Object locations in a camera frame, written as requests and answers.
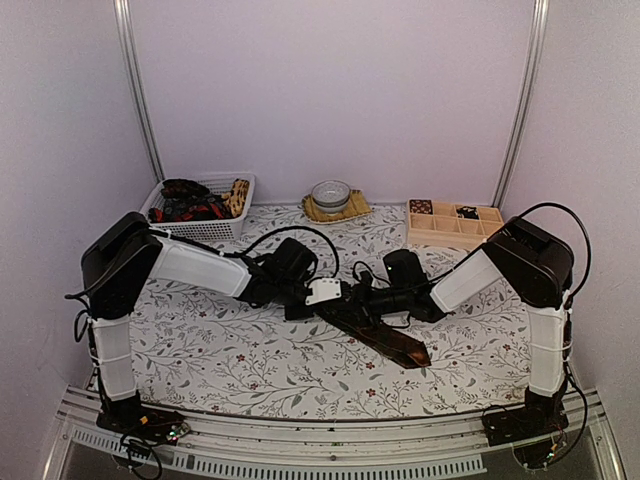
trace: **white wall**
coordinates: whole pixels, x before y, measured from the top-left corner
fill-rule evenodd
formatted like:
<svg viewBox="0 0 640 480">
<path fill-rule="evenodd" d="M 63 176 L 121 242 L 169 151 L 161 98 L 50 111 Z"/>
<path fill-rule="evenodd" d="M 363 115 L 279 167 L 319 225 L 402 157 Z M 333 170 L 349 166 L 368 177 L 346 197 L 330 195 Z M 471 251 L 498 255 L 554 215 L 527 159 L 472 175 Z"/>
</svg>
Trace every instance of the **white wall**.
<svg viewBox="0 0 640 480">
<path fill-rule="evenodd" d="M 152 186 L 108 1 L 1 2 L 0 477 L 37 478 L 67 383 L 80 256 Z"/>
<path fill-rule="evenodd" d="M 595 385 L 640 478 L 640 3 L 551 2 L 531 117 L 504 212 L 541 201 L 573 207 L 593 242 L 593 272 L 574 306 L 580 377 Z M 562 212 L 537 217 L 568 235 Z"/>
<path fill-rule="evenodd" d="M 134 0 L 166 173 L 252 171 L 261 202 L 338 177 L 377 201 L 490 203 L 533 4 Z"/>
</svg>

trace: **ventilation grille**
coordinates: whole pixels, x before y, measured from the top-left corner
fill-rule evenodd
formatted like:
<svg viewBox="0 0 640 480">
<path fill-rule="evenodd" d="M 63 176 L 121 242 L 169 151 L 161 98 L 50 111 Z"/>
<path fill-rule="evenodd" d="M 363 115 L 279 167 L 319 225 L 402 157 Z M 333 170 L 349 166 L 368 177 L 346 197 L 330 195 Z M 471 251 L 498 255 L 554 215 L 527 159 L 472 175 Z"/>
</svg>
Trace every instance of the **ventilation grille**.
<svg viewBox="0 0 640 480">
<path fill-rule="evenodd" d="M 73 440 L 103 452 L 126 455 L 125 450 L 120 447 L 120 437 L 114 434 L 75 426 Z M 134 458 L 144 461 L 139 456 L 134 455 Z M 174 452 L 172 461 L 167 463 L 163 461 L 163 466 L 221 480 L 435 480 L 460 478 L 487 471 L 480 455 L 405 466 L 330 468 L 279 467 L 217 460 L 195 452 L 194 454 Z"/>
</svg>

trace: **black and white patterned cloth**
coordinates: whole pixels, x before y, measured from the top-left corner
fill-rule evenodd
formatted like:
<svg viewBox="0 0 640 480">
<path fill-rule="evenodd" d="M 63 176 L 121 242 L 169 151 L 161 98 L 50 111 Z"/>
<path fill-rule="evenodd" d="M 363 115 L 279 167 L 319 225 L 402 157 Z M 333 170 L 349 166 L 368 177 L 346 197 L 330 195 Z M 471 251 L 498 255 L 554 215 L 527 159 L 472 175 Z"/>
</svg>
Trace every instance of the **black and white patterned cloth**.
<svg viewBox="0 0 640 480">
<path fill-rule="evenodd" d="M 405 208 L 315 226 L 340 253 L 341 277 L 356 260 L 383 275 L 382 257 L 404 247 Z M 300 207 L 252 207 L 235 251 L 285 225 L 311 225 Z M 292 236 L 333 269 L 330 249 L 308 232 Z M 257 253 L 272 251 L 266 241 Z M 419 247 L 437 275 L 466 252 Z M 404 322 L 403 316 L 388 319 Z M 413 321 L 407 334 L 425 342 L 429 368 L 404 370 L 321 320 L 287 323 L 279 307 L 253 309 L 211 291 L 150 280 L 131 323 L 133 365 L 143 399 L 173 407 L 278 418 L 396 418 L 459 413 L 522 400 L 530 360 L 525 309 L 504 282 L 437 324 Z"/>
</svg>

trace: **wooden organizer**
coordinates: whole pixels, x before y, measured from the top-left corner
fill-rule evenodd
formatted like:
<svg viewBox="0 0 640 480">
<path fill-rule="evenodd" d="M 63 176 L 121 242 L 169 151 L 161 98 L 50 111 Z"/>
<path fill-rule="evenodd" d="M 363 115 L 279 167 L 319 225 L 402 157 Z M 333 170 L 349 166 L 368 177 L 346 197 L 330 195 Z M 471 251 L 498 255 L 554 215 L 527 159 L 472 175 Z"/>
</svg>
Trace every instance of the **wooden organizer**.
<svg viewBox="0 0 640 480">
<path fill-rule="evenodd" d="M 479 219 L 460 218 L 458 209 L 467 205 L 431 202 L 433 213 L 412 213 L 407 202 L 407 243 L 473 250 L 504 225 L 500 210 L 473 207 Z"/>
</svg>

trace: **robotic arm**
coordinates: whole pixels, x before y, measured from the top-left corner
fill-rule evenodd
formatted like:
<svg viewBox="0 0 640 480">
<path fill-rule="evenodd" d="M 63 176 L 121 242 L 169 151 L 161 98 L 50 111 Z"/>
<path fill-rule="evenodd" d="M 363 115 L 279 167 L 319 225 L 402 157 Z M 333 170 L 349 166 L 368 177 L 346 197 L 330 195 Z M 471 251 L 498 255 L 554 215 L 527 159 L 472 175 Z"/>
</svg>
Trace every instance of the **robotic arm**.
<svg viewBox="0 0 640 480">
<path fill-rule="evenodd" d="M 334 278 L 312 280 L 318 259 L 287 238 L 267 255 L 224 254 L 189 239 L 149 228 L 129 213 L 83 255 L 85 289 L 67 298 L 89 300 L 89 346 L 97 367 L 102 412 L 98 426 L 152 441 L 175 443 L 188 432 L 177 412 L 141 404 L 132 371 L 129 321 L 149 278 L 176 280 L 260 307 L 285 306 L 285 318 L 318 315 L 405 368 L 430 365 L 422 342 L 382 321 L 407 311 L 436 322 L 501 277 L 527 305 L 532 369 L 525 406 L 483 418 L 492 444 L 512 442 L 566 427 L 561 398 L 569 342 L 568 295 L 574 258 L 561 240 L 516 217 L 452 271 L 429 280 L 418 257 L 397 250 L 384 257 L 389 286 L 364 272 L 353 285 Z M 530 428 L 522 428 L 522 419 Z"/>
</svg>

